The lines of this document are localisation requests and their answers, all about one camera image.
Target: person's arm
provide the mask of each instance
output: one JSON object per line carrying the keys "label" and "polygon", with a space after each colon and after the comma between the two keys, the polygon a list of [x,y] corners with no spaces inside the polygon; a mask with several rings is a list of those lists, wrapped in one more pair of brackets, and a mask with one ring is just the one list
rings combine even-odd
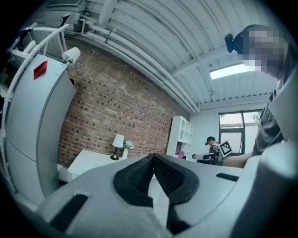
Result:
{"label": "person's arm", "polygon": [[251,157],[252,152],[238,156],[227,157],[223,160],[223,166],[244,168],[247,160]]}

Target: ceiling light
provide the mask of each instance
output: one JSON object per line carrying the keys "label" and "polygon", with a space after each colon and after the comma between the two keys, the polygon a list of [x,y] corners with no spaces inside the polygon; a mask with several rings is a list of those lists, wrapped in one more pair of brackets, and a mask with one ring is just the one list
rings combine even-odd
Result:
{"label": "ceiling light", "polygon": [[244,73],[244,72],[255,71],[255,70],[256,70],[255,66],[247,66],[244,64],[240,64],[240,65],[234,65],[234,66],[211,71],[210,76],[212,79],[218,79],[218,78],[233,75],[236,73]]}

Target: gray shirt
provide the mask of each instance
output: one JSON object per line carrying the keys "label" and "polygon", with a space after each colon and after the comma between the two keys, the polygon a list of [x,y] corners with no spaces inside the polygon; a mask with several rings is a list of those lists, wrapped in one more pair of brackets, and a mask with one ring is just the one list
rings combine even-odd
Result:
{"label": "gray shirt", "polygon": [[278,81],[276,89],[270,95],[266,107],[261,112],[259,129],[253,146],[252,156],[262,154],[267,147],[279,143],[284,139],[276,120],[269,110],[269,105],[276,98],[278,92],[288,80],[296,63],[297,56],[294,51],[289,48],[283,76]]}

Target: lamp base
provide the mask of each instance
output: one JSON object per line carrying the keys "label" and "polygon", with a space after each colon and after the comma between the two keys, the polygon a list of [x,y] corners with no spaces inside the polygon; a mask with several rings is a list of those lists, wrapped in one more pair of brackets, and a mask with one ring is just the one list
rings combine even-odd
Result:
{"label": "lamp base", "polygon": [[110,158],[111,158],[112,160],[118,160],[118,159],[119,159],[119,156],[117,156],[117,153],[118,153],[118,148],[116,147],[116,148],[114,149],[114,155],[112,155]]}
{"label": "lamp base", "polygon": [[110,158],[112,160],[119,160],[119,157],[116,154],[112,155]]}

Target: pipe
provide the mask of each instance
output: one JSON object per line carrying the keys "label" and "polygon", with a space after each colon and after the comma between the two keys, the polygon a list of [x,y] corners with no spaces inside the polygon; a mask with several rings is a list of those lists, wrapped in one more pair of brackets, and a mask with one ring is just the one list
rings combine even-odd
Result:
{"label": "pipe", "polygon": [[[151,73],[153,73],[154,75],[156,75],[158,78],[163,79],[163,76],[155,68],[153,68],[146,61],[144,61],[143,59],[141,59],[139,56],[137,56],[136,54],[132,53],[128,49],[124,48],[121,45],[118,45],[117,43],[115,43],[115,42],[113,42],[111,40],[107,40],[105,43],[108,44],[108,45],[110,45],[110,46],[112,46],[112,47],[114,47],[114,48],[116,48],[117,50],[120,50],[121,52],[123,52],[124,54],[128,55],[129,57],[135,59],[137,62],[139,62],[145,68],[147,68]],[[168,80],[163,79],[163,82],[161,82],[161,85],[162,86],[166,85],[167,88],[171,89],[176,94],[180,95],[180,93],[177,92],[177,90],[173,87],[173,85]]]}
{"label": "pipe", "polygon": [[[99,43],[107,46],[108,48],[111,48],[113,51],[117,52],[118,54],[120,54],[120,55],[128,58],[135,65],[139,66],[141,69],[143,69],[145,72],[147,72],[152,78],[154,78],[161,85],[161,87],[164,87],[165,88],[165,91],[167,91],[175,100],[177,100],[181,105],[184,105],[186,108],[188,108],[188,111],[189,112],[195,113],[195,111],[192,109],[192,107],[190,106],[190,104],[188,102],[184,102],[183,100],[181,100],[179,97],[177,97],[173,93],[173,92],[175,92],[176,94],[178,94],[180,96],[180,93],[177,92],[177,90],[167,80],[164,80],[164,82],[161,82],[156,76],[154,76],[152,74],[152,72],[150,72],[144,66],[142,66],[142,65],[139,64],[139,62],[144,62],[145,66],[148,66],[151,69],[152,67],[148,63],[146,63],[144,60],[142,60],[141,58],[139,58],[138,56],[136,56],[132,52],[128,51],[124,47],[122,47],[122,46],[120,46],[120,45],[112,42],[111,40],[107,40],[106,38],[104,38],[102,36],[99,36],[97,34],[94,34],[94,33],[91,33],[91,32],[87,32],[87,35],[84,34],[83,36],[87,36],[88,38],[91,38],[91,39],[93,39],[95,41],[98,41]],[[130,58],[127,57],[127,55],[124,54],[121,50],[126,50],[126,51],[130,52]]]}
{"label": "pipe", "polygon": [[64,33],[69,34],[69,35],[77,35],[77,34],[80,34],[80,33],[78,33],[78,32],[67,31],[67,30],[64,30]]}
{"label": "pipe", "polygon": [[94,22],[92,22],[90,20],[85,20],[85,23],[89,26],[94,26]]}
{"label": "pipe", "polygon": [[26,46],[26,48],[23,50],[23,53],[29,53],[33,47],[36,46],[35,40],[30,41],[30,43]]}
{"label": "pipe", "polygon": [[131,43],[130,41],[128,41],[127,39],[123,38],[122,36],[117,35],[116,33],[101,28],[99,26],[94,26],[94,25],[89,25],[89,27],[91,29],[94,29],[96,31],[99,31],[105,35],[108,35],[110,38],[113,38],[125,45],[127,45],[128,47],[130,47],[131,49],[133,49],[135,52],[139,53],[141,56],[143,56],[144,58],[146,58],[151,64],[153,64],[155,67],[157,67],[157,69],[159,69],[165,76],[167,76],[167,78],[170,79],[170,81],[179,89],[179,91],[186,96],[185,98],[190,102],[190,104],[192,105],[192,107],[195,109],[196,112],[199,112],[198,107],[196,106],[196,104],[194,103],[194,101],[190,98],[190,96],[185,92],[185,90],[180,86],[180,84],[174,79],[174,77],[164,68],[162,67],[154,58],[152,58],[150,55],[148,55],[144,50],[142,50],[141,48],[139,48],[138,46],[136,46],[135,44]]}
{"label": "pipe", "polygon": [[86,20],[92,21],[92,22],[94,22],[94,24],[97,24],[97,20],[95,20],[95,19],[93,19],[91,17],[88,17],[88,16],[86,16],[84,14],[81,14],[80,17],[82,17],[82,18],[84,18]]}
{"label": "pipe", "polygon": [[89,25],[89,27],[90,27],[91,29],[96,30],[96,31],[98,31],[98,32],[101,32],[101,33],[103,33],[103,34],[105,34],[105,35],[109,35],[109,34],[111,33],[110,30],[103,29],[103,28],[101,28],[101,27],[99,27],[99,26],[95,26],[95,25],[93,25],[93,24]]}

